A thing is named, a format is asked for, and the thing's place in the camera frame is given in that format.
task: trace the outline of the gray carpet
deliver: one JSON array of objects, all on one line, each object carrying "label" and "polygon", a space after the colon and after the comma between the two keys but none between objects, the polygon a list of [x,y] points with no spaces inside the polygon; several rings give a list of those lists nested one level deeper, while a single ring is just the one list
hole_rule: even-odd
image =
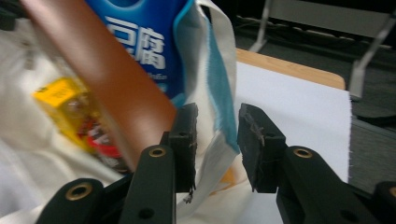
[{"label": "gray carpet", "polygon": [[[238,19],[236,46],[248,49],[256,40],[258,23]],[[348,84],[352,63],[368,48],[367,41],[338,38],[272,24],[260,54],[335,73]],[[396,115],[396,51],[381,48],[366,70],[363,97],[352,103],[354,116]],[[380,181],[396,181],[396,128],[377,128],[354,120],[350,141],[349,183],[368,192]]]}]

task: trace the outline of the blue package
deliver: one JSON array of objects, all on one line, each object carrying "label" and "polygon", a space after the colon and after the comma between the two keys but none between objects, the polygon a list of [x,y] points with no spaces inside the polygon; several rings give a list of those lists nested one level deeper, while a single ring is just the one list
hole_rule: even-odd
[{"label": "blue package", "polygon": [[173,22],[187,0],[86,0],[107,29],[177,107],[185,102],[185,77]]}]

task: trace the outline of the white paper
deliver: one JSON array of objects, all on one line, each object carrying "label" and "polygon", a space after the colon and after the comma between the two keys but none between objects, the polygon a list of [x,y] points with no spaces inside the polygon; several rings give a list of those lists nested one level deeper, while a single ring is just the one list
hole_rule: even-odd
[{"label": "white paper", "polygon": [[241,103],[261,108],[285,134],[287,145],[309,147],[347,181],[351,104],[347,91],[237,65],[235,114]]},{"label": "white paper", "polygon": [[[309,147],[343,181],[348,177],[351,104],[347,91],[238,63],[235,115],[241,103],[260,107],[287,137],[288,146]],[[241,165],[240,172],[245,172]],[[280,224],[275,194],[252,193],[248,181],[208,197],[189,219],[177,223]]]}]

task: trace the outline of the yellow package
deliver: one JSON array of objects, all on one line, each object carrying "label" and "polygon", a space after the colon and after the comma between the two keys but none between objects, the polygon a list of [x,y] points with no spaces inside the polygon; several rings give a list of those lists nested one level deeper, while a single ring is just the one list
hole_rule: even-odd
[{"label": "yellow package", "polygon": [[87,119],[88,111],[81,102],[82,92],[69,77],[62,77],[33,93],[33,96],[52,118],[60,132],[84,150],[93,153],[79,130]]}]

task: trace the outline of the white cloth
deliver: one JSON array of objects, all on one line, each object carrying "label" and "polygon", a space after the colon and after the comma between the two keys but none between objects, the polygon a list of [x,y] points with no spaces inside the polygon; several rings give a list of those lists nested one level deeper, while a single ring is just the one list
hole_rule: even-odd
[{"label": "white cloth", "polygon": [[[22,42],[32,46],[34,70],[24,68]],[[36,218],[62,185],[77,178],[104,185],[120,178],[60,135],[32,97],[59,76],[36,46],[28,20],[19,20],[14,32],[0,31],[0,223],[33,223],[23,217]]]}]

